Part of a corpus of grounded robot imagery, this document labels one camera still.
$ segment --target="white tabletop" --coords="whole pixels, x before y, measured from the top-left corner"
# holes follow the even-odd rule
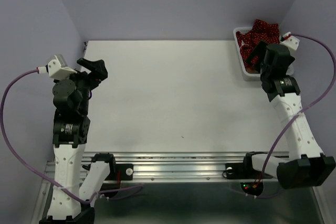
[[[92,92],[88,152],[268,151],[281,130],[233,41],[90,41],[85,58],[109,72]]]

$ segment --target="purple cable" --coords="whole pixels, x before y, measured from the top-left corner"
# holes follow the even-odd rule
[[[317,39],[314,39],[314,38],[311,38],[309,36],[304,36],[304,35],[300,35],[300,34],[291,34],[291,36],[296,36],[296,37],[302,37],[302,38],[305,38],[305,39],[310,39],[310,40],[313,40],[317,43],[319,43],[320,45],[322,45],[327,51],[328,53],[330,54],[331,56],[331,59],[332,59],[332,63],[333,63],[333,70],[334,70],[334,73],[333,73],[333,76],[332,76],[332,79],[331,79],[331,82],[329,84],[329,86],[327,87],[327,89],[325,90],[325,92],[320,95],[316,100],[314,100],[312,103],[310,103],[308,106],[304,107],[302,110],[300,110],[298,112],[298,114],[296,114],[295,116],[293,116],[293,118],[286,124],[286,126],[283,128],[283,130],[280,132],[280,134],[278,135],[278,137],[275,139],[271,149],[269,150],[268,154],[267,154],[267,157],[265,159],[265,162],[264,162],[264,165],[262,166],[262,173],[265,173],[265,169],[266,169],[266,165],[275,149],[275,147],[277,146],[277,144],[279,143],[281,137],[284,135],[284,133],[286,132],[287,129],[289,129],[289,127],[291,126],[291,124],[296,120],[296,118],[298,118],[299,114],[300,113],[303,113],[304,111],[307,111],[309,108],[313,107],[315,104],[317,104],[319,101],[321,101],[328,93],[329,91],[331,90],[332,86],[334,85],[335,81],[336,81],[336,59],[335,59],[335,55],[333,54],[333,52],[331,51],[331,49],[323,42],[317,40]]]
[[[38,73],[38,70],[35,69],[35,70],[31,70],[31,71],[28,71],[28,72],[25,72],[23,74],[21,74],[20,76],[18,76],[17,78],[15,78],[8,86],[7,88],[5,89],[5,92],[2,96],[2,99],[1,99],[1,105],[0,105],[0,127],[1,127],[1,131],[2,131],[2,135],[4,137],[4,140],[5,140],[5,143],[6,145],[8,146],[9,150],[11,151],[11,153],[20,161],[21,164],[23,164],[28,170],[30,170],[31,172],[35,173],[36,175],[40,176],[41,178],[45,179],[46,181],[50,182],[51,184],[53,184],[54,186],[57,186],[57,187],[62,187],[61,184],[57,183],[55,180],[49,178],[48,176],[44,175],[43,173],[39,172],[38,170],[34,169],[33,167],[31,167],[30,165],[28,165],[21,157],[19,154],[17,154],[17,152],[13,149],[12,145],[10,144],[9,142],[9,139],[7,137],[7,134],[6,134],[6,131],[5,131],[5,125],[4,125],[4,105],[5,105],[5,100],[6,100],[6,97],[8,95],[8,92],[10,90],[10,88],[18,81],[20,80],[21,78],[23,78],[24,76],[27,76],[31,73]],[[130,196],[133,196],[134,194],[138,193],[141,189],[142,189],[143,186],[139,185],[139,186],[131,186],[131,187],[126,187],[126,188],[120,188],[120,189],[114,189],[114,190],[106,190],[106,191],[103,191],[105,193],[113,193],[113,192],[116,192],[116,191],[127,191],[127,190],[132,190],[132,189],[135,189],[135,188],[140,188],[139,190],[137,190],[135,193],[132,193],[131,195],[128,195],[128,196],[123,196],[123,197],[120,197],[120,198],[115,198],[114,200],[117,200],[117,199],[125,199],[125,198],[128,198]],[[76,195],[72,194],[70,191],[68,191],[67,189],[61,189],[65,194],[67,194],[69,197],[71,197],[72,199],[84,204],[84,205],[88,205],[90,204],[93,199],[95,198],[95,196],[97,195],[97,193],[94,193],[91,198],[86,201],[86,200],[82,200],[80,199],[79,197],[77,197]]]

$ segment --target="purple hose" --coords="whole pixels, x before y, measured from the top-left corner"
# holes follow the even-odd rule
[[[334,85],[335,81],[336,81],[336,59],[335,59],[335,55],[332,53],[331,49],[323,42],[317,40],[317,39],[314,39],[314,38],[311,38],[309,36],[304,36],[304,35],[300,35],[300,34],[291,34],[291,36],[296,36],[296,37],[302,37],[302,38],[305,38],[305,39],[310,39],[310,40],[313,40],[317,43],[319,43],[320,45],[322,45],[327,51],[328,53],[330,54],[331,56],[331,59],[332,59],[332,63],[333,63],[333,70],[334,70],[334,73],[333,73],[333,76],[332,76],[332,79],[331,79],[331,82],[329,84],[329,86],[327,87],[327,89],[325,90],[325,92],[320,95],[316,100],[314,100],[312,103],[310,103],[308,106],[304,107],[302,110],[299,111],[299,113],[303,113],[304,111],[307,111],[309,108],[313,107],[315,104],[317,104],[319,101],[321,101],[328,93],[329,91],[331,90],[332,86]],[[264,162],[264,165],[262,166],[262,173],[265,173],[265,169],[266,169],[266,165],[275,149],[275,147],[277,146],[277,144],[279,143],[281,137],[284,135],[284,133],[286,132],[287,129],[289,129],[289,127],[291,126],[291,124],[296,120],[296,118],[298,118],[299,116],[299,113],[296,114],[295,116],[293,116],[293,118],[286,124],[286,126],[283,128],[283,130],[280,132],[280,134],[278,135],[278,137],[275,139],[271,149],[269,150],[268,154],[267,154],[267,157],[265,159],[265,162]]]
[[[38,70],[35,69],[35,70],[31,70],[31,71],[28,71],[28,72],[25,72],[23,74],[21,74],[20,76],[18,76],[17,78],[15,78],[8,86],[7,88],[5,89],[5,92],[2,96],[2,99],[1,99],[1,105],[0,105],[0,127],[1,127],[1,131],[2,131],[2,135],[4,137],[4,140],[5,140],[5,143],[6,145],[8,146],[9,150],[11,151],[11,153],[20,161],[21,164],[23,164],[28,170],[30,170],[31,172],[35,173],[36,175],[40,176],[41,178],[45,179],[46,181],[50,182],[51,184],[53,184],[54,186],[57,186],[57,187],[62,187],[61,184],[57,183],[55,180],[49,178],[48,176],[44,175],[43,173],[39,172],[38,170],[34,169],[33,167],[31,167],[30,165],[28,165],[21,157],[19,154],[17,154],[17,152],[13,149],[12,145],[10,144],[9,140],[8,140],[8,137],[7,137],[7,134],[6,134],[6,131],[5,131],[5,125],[4,125],[4,105],[5,105],[5,100],[6,100],[6,97],[8,95],[8,92],[10,90],[10,88],[18,81],[20,80],[21,78],[23,78],[24,76],[27,76],[31,73],[38,73]],[[138,193],[141,189],[142,189],[142,186],[139,185],[139,186],[131,186],[131,187],[127,187],[127,188],[120,188],[120,189],[114,189],[114,190],[106,190],[104,191],[104,193],[113,193],[113,192],[117,192],[117,191],[127,191],[127,190],[132,190],[132,189],[135,189],[135,188],[140,188],[139,190],[137,190],[135,193],[132,193],[131,195],[127,195],[127,196],[123,196],[123,197],[119,197],[119,198],[111,198],[114,199],[114,200],[117,200],[117,199],[125,199],[125,198],[128,198],[130,196],[133,196],[134,194]],[[67,194],[69,197],[71,197],[72,199],[84,204],[84,205],[88,205],[92,202],[92,200],[95,198],[95,196],[97,195],[97,193],[93,194],[91,196],[91,198],[88,200],[88,201],[85,201],[85,200],[82,200],[80,198],[78,198],[76,195],[72,194],[71,192],[69,192],[67,189],[62,189],[62,191]]]

